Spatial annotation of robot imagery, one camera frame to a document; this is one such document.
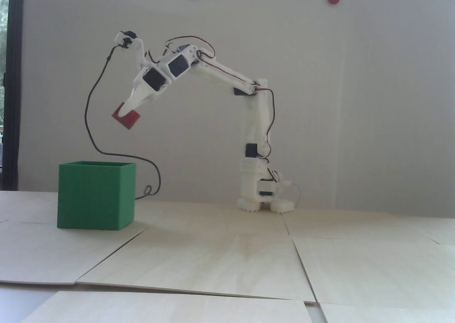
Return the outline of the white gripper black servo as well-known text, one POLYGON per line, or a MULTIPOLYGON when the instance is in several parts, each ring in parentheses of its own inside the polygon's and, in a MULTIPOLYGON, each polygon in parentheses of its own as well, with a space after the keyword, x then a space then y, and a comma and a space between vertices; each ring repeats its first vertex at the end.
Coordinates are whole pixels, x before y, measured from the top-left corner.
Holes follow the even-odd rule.
POLYGON ((143 63, 134 79, 134 89, 119 110, 119 117, 148 102, 157 100, 172 84, 171 79, 154 63, 143 63))

